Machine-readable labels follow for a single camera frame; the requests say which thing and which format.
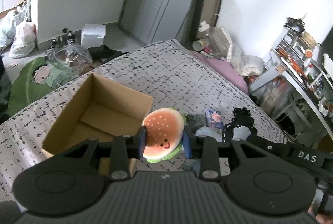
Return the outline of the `white soft block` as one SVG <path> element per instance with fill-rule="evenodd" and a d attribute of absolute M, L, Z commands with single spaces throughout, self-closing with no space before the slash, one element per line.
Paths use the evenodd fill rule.
<path fill-rule="evenodd" d="M 203 126 L 203 127 L 199 128 L 196 131 L 195 135 L 197 137 L 203 137 L 203 136 L 205 136 L 205 137 L 212 137 L 212 138 L 215 138 L 215 140 L 217 142 L 222 142 L 223 141 L 222 134 L 221 134 L 221 132 L 218 129 L 215 130 L 215 129 L 209 128 L 207 126 Z"/>

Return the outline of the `dark grey bagged cloth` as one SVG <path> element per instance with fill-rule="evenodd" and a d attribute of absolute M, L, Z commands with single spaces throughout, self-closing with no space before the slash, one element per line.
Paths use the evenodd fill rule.
<path fill-rule="evenodd" d="M 193 132 L 193 134 L 195 134 L 198 129 L 208 126 L 206 115 L 203 114 L 188 114 L 185 116 L 185 119 L 187 127 Z"/>

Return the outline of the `blue tissue pack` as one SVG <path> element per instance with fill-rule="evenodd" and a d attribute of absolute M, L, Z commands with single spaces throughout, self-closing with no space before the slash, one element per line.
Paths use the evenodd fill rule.
<path fill-rule="evenodd" d="M 224 128 L 221 112 L 217 110 L 207 110 L 206 118 L 208 127 L 221 134 Z"/>

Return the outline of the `black scrunchie with white centre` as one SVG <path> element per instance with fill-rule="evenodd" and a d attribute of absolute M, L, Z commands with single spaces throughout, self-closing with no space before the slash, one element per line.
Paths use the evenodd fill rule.
<path fill-rule="evenodd" d="M 236 107 L 232 113 L 234 117 L 231 122 L 222 129 L 222 142 L 230 142 L 236 138 L 246 140 L 249 136 L 257 135 L 255 120 L 248 109 Z"/>

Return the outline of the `brown cardboard box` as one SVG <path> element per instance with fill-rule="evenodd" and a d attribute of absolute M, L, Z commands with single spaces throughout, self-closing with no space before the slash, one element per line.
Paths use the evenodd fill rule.
<path fill-rule="evenodd" d="M 86 139 L 111 142 L 135 135 L 154 99 L 98 74 L 90 74 L 66 104 L 42 142 L 52 157 Z"/>

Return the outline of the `burger plush toy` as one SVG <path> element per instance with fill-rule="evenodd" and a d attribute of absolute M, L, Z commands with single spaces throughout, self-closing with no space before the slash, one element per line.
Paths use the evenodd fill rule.
<path fill-rule="evenodd" d="M 144 118 L 147 138 L 143 157 L 147 162 L 169 160 L 180 152 L 185 122 L 175 108 L 160 108 Z"/>

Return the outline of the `blue knitted cloth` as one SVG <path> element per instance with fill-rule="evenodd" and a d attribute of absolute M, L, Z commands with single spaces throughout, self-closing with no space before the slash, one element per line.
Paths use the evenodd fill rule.
<path fill-rule="evenodd" d="M 201 160 L 200 159 L 187 159 L 181 164 L 181 169 L 184 171 L 192 171 L 198 177 L 200 174 Z"/>

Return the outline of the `patterned grey bed cover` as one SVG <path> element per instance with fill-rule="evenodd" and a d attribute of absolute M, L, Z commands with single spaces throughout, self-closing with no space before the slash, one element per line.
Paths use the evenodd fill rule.
<path fill-rule="evenodd" d="M 229 122 L 234 108 L 247 108 L 259 136 L 274 143 L 286 141 L 280 127 L 246 93 L 175 40 L 147 45 L 95 72 L 150 95 L 155 109 L 176 107 L 181 113 L 193 115 L 219 110 L 223 121 Z M 42 141 L 84 81 L 85 76 L 81 76 L 61 86 L 1 125 L 1 200 L 13 198 L 12 183 L 21 171 L 45 159 Z"/>

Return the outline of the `white desk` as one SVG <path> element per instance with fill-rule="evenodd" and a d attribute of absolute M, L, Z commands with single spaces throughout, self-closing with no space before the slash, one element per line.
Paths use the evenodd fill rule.
<path fill-rule="evenodd" d="M 296 72 L 292 69 L 292 67 L 287 64 L 287 62 L 281 58 L 278 52 L 274 49 L 270 51 L 270 57 L 272 62 L 268 64 L 268 70 L 257 78 L 252 84 L 250 84 L 248 89 L 249 92 L 253 93 L 257 89 L 266 85 L 268 82 L 271 82 L 276 77 L 283 77 L 307 102 L 309 107 L 322 123 L 323 127 L 326 129 L 327 134 L 329 134 L 332 138 L 332 122 L 326 119 L 319 111 L 318 101 L 315 101 L 314 98 L 311 97 L 309 88 L 307 88 L 304 82 L 300 82 L 301 78 L 296 75 Z"/>

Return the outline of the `clear plastic bag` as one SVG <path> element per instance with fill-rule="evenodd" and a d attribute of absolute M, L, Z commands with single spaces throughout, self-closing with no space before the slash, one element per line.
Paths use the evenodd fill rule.
<path fill-rule="evenodd" d="M 83 69 L 93 62 L 89 51 L 78 44 L 51 46 L 46 50 L 44 58 L 56 68 L 76 76 L 82 75 Z"/>

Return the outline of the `paper cup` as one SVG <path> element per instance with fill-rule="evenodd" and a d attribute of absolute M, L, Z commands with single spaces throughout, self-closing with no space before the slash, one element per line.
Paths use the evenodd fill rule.
<path fill-rule="evenodd" d="M 207 43 L 205 41 L 196 40 L 192 44 L 192 48 L 194 51 L 201 52 L 207 47 Z"/>

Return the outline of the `white crumpled bags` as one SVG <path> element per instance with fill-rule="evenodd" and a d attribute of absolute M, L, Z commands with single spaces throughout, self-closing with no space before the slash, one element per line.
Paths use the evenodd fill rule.
<path fill-rule="evenodd" d="M 229 62 L 240 76 L 260 76 L 263 73 L 263 59 L 254 55 L 245 55 L 224 27 L 213 27 L 211 36 L 220 52 L 221 58 Z"/>

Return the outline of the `clear plastic bottle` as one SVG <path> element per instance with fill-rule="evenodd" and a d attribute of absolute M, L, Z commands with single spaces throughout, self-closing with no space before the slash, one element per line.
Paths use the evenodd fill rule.
<path fill-rule="evenodd" d="M 206 52 L 210 56 L 216 59 L 221 58 L 221 52 L 218 49 L 215 40 L 213 39 L 211 26 L 206 21 L 203 21 L 199 24 L 198 37 L 199 40 L 203 42 Z"/>

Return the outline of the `white appliance box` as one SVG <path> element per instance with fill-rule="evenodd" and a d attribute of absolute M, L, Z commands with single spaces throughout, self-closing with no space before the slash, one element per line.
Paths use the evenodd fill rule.
<path fill-rule="evenodd" d="M 106 26 L 103 24 L 85 24 L 81 31 L 81 45 L 85 48 L 103 45 Z"/>

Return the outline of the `white plastic trash bag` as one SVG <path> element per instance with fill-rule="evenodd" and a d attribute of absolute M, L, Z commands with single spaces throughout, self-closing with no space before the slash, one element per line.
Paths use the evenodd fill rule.
<path fill-rule="evenodd" d="M 35 48 L 36 26 L 33 22 L 22 22 L 17 25 L 15 38 L 9 51 L 9 58 L 27 57 Z"/>

